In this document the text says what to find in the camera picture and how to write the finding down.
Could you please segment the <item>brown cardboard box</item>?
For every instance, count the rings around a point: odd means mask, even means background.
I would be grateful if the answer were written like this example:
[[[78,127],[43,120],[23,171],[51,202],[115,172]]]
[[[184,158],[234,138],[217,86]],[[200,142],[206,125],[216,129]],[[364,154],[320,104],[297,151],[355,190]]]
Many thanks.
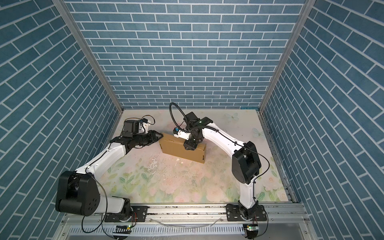
[[[159,140],[160,147],[164,154],[204,164],[207,145],[200,143],[195,150],[186,150],[184,143],[184,139],[176,138],[173,135],[165,133],[163,133],[163,137]]]

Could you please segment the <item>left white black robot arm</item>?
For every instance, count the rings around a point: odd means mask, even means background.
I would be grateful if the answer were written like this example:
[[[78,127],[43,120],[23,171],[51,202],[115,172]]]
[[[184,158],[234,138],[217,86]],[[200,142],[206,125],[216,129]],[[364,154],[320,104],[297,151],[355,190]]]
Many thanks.
[[[149,129],[155,122],[150,115],[126,119],[120,135],[110,140],[101,153],[76,170],[63,172],[58,180],[56,211],[85,217],[104,214],[114,216],[120,222],[129,221],[133,215],[130,200],[100,193],[100,179],[132,149],[150,146],[163,137]]]

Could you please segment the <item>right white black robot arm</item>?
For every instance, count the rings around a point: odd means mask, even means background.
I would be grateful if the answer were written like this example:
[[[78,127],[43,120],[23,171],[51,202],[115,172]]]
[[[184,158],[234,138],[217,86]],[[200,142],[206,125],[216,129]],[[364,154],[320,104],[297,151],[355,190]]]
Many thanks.
[[[194,151],[203,140],[209,140],[232,158],[232,174],[240,183],[240,212],[249,219],[257,209],[254,184],[262,167],[255,144],[233,138],[211,119],[200,119],[193,112],[185,115],[184,121],[186,128],[175,127],[173,134],[185,140],[186,150]]]

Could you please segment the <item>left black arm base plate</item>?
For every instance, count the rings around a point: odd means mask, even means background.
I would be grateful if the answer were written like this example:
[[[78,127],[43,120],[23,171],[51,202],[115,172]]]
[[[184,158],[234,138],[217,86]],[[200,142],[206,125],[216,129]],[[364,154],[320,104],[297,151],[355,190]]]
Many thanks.
[[[143,223],[146,220],[148,206],[130,206],[125,208],[121,213],[107,213],[105,217],[106,223]]]

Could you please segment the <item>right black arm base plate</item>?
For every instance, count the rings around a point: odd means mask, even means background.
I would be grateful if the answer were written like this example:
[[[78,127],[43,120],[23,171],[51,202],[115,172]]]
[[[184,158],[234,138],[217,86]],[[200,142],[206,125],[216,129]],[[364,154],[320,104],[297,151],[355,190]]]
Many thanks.
[[[267,213],[263,205],[255,204],[250,209],[246,209],[240,203],[227,204],[226,216],[228,222],[240,222],[240,221],[266,221]]]

